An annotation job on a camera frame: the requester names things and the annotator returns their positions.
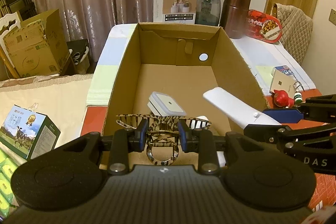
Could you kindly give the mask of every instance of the metal spring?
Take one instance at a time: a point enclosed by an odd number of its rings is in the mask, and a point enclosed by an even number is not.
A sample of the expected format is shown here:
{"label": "metal spring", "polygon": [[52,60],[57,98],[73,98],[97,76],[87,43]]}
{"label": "metal spring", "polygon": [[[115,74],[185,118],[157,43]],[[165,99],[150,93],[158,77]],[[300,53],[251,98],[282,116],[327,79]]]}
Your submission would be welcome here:
{"label": "metal spring", "polygon": [[173,142],[150,142],[150,145],[153,145],[153,147],[173,147]]}

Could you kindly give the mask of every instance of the green milk box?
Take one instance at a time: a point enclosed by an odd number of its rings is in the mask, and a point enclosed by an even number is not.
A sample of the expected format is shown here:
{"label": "green milk box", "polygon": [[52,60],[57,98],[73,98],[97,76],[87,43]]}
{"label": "green milk box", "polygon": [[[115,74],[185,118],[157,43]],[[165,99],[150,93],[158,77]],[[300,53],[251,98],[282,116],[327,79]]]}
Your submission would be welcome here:
{"label": "green milk box", "polygon": [[0,193],[10,204],[13,199],[11,183],[6,179],[3,173],[0,173]]}
{"label": "green milk box", "polygon": [[52,150],[59,134],[47,115],[15,105],[0,128],[0,142],[30,160]]}

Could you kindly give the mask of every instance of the white chair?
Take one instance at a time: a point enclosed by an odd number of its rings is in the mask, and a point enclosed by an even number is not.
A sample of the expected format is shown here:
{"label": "white chair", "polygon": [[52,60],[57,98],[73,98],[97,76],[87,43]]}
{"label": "white chair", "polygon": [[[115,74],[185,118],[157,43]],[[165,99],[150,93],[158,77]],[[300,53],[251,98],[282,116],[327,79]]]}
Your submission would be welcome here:
{"label": "white chair", "polygon": [[15,26],[17,26],[18,28],[21,28],[20,15],[17,12],[13,14],[6,14],[4,17],[0,18],[0,46],[2,47],[3,51],[5,52],[8,60],[10,61],[13,67],[15,66],[9,57],[8,51],[3,41],[3,37],[6,34],[8,34],[8,32],[12,30]]}

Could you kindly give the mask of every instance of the open cardboard box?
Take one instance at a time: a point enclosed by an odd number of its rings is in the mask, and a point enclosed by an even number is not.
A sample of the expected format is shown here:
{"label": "open cardboard box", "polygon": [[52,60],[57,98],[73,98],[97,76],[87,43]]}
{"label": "open cardboard box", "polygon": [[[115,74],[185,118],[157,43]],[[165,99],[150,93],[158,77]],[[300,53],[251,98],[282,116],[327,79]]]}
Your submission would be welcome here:
{"label": "open cardboard box", "polygon": [[[208,55],[205,61],[199,59],[203,53]],[[147,103],[153,91],[170,95],[189,117],[206,116],[214,134],[242,132],[203,98],[204,92],[217,86],[257,110],[267,107],[248,65],[221,27],[139,23],[120,64],[103,135],[121,128],[116,123],[118,114],[150,114]],[[184,154],[180,147],[179,150],[174,164],[197,164],[197,154]],[[151,164],[146,151],[129,155],[130,166]],[[107,163],[106,155],[102,163]]]}
{"label": "open cardboard box", "polygon": [[14,27],[3,38],[19,77],[61,73],[70,53],[58,10],[48,10]]}

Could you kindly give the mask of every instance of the wall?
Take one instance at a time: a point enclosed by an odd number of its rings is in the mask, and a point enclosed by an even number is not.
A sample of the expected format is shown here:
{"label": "wall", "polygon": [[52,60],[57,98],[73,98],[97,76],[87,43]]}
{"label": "wall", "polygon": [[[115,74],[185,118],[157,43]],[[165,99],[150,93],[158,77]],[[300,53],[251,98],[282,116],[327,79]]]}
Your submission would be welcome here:
{"label": "wall", "polygon": [[314,29],[302,67],[323,95],[336,94],[336,26],[329,22],[336,0],[318,0]]}

